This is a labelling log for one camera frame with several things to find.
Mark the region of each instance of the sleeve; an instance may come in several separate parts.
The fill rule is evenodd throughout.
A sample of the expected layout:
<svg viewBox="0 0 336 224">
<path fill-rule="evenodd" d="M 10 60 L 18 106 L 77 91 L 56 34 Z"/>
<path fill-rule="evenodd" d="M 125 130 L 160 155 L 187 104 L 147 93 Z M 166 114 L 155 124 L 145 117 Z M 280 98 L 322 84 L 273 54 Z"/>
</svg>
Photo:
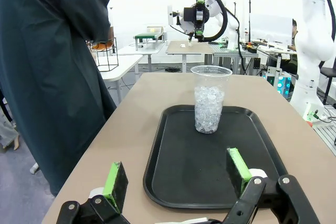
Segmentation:
<svg viewBox="0 0 336 224">
<path fill-rule="evenodd" d="M 106 42 L 110 23 L 109 0 L 56 0 L 57 8 L 85 40 Z"/>
</svg>

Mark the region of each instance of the person in background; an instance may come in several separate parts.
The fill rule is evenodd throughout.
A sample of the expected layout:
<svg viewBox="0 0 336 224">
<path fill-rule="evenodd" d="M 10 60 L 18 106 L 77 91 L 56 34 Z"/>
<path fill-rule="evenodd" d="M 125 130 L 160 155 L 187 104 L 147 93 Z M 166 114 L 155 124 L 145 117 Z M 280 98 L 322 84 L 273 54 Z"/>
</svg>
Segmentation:
<svg viewBox="0 0 336 224">
<path fill-rule="evenodd" d="M 288 49 L 291 49 L 293 51 L 296 51 L 295 47 L 295 36 L 298 33 L 297 31 L 297 23 L 293 19 L 293 27 L 292 27 L 292 45 L 288 47 Z M 297 74 L 298 72 L 298 56 L 297 55 L 291 55 L 289 60 L 281 60 L 281 65 L 283 71 L 291 73 L 291 74 Z"/>
<path fill-rule="evenodd" d="M 14 150 L 19 148 L 19 134 L 4 104 L 4 95 L 0 89 L 0 148 L 5 149 L 14 142 Z"/>
<path fill-rule="evenodd" d="M 116 107 L 86 45 L 108 2 L 0 0 L 1 90 L 54 195 Z"/>
<path fill-rule="evenodd" d="M 19 133 L 0 109 L 0 145 L 3 149 L 14 143 L 14 150 L 19 148 Z"/>
</svg>

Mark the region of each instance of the plastic cup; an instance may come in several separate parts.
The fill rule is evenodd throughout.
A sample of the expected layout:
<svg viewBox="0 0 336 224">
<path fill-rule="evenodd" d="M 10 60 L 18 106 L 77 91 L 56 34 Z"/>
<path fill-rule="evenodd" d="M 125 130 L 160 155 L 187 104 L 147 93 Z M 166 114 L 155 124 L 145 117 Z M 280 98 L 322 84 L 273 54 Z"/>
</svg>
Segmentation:
<svg viewBox="0 0 336 224">
<path fill-rule="evenodd" d="M 214 133 L 232 71 L 219 66 L 196 66 L 191 71 L 195 74 L 195 127 L 201 133 Z"/>
</svg>

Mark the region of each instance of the chair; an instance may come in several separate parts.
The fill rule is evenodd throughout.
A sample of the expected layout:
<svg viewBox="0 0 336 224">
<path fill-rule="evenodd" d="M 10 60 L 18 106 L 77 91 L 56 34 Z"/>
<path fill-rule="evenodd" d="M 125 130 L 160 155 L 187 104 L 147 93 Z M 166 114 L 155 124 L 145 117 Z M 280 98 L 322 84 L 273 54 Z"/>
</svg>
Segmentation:
<svg viewBox="0 0 336 224">
<path fill-rule="evenodd" d="M 327 85 L 327 90 L 325 91 L 326 93 L 325 93 L 325 96 L 324 96 L 324 99 L 323 99 L 323 104 L 325 105 L 326 102 L 327 102 L 329 90 L 330 90 L 330 87 L 331 87 L 332 78 L 336 77 L 336 59 L 335 59 L 335 62 L 334 62 L 334 66 L 332 68 L 321 68 L 321 74 L 323 74 L 324 76 L 329 78 L 328 85 Z"/>
</svg>

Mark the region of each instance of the black tray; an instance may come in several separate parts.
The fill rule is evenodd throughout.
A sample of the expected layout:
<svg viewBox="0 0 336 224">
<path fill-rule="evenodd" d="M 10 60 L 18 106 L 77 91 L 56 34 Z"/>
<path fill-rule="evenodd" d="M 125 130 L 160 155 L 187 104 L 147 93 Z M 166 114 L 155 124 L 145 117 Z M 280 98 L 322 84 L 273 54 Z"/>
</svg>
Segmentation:
<svg viewBox="0 0 336 224">
<path fill-rule="evenodd" d="M 271 179 L 287 174 L 271 139 L 255 113 L 225 106 L 218 130 L 195 129 L 193 105 L 166 109 L 156 132 L 143 177 L 147 195 L 164 207 L 228 209 L 236 202 L 225 170 L 228 147 L 236 147 L 248 168 Z"/>
</svg>

